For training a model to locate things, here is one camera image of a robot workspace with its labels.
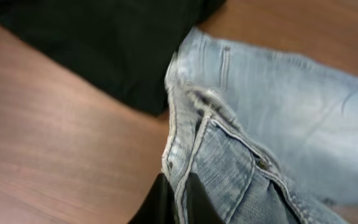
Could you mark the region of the light blue denim shorts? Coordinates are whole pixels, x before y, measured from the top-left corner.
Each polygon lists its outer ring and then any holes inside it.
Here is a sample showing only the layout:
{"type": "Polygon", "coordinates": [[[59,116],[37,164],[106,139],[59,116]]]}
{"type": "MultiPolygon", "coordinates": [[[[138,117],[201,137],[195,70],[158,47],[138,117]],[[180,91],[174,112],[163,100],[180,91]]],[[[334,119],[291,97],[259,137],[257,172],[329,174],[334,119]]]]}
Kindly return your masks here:
{"type": "Polygon", "coordinates": [[[197,175],[224,223],[342,223],[358,206],[358,78],[194,28],[165,77],[162,170],[189,223],[197,175]]]}

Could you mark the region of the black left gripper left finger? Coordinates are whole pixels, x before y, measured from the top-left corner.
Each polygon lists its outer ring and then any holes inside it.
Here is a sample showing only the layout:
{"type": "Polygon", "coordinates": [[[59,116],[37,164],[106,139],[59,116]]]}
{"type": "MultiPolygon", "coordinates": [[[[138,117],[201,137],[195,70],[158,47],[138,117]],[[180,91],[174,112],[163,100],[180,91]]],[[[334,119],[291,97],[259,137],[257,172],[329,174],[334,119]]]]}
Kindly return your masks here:
{"type": "Polygon", "coordinates": [[[172,187],[163,173],[152,184],[142,205],[128,224],[175,224],[172,187]]]}

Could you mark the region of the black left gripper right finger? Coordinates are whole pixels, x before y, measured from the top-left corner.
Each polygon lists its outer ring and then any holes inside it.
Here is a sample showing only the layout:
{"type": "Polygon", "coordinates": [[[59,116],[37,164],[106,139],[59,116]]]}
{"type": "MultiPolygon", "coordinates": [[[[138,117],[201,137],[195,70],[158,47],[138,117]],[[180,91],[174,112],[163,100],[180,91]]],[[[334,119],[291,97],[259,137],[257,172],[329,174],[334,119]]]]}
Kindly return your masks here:
{"type": "Polygon", "coordinates": [[[186,209],[189,224],[224,224],[196,174],[189,173],[186,191],[186,209]]]}

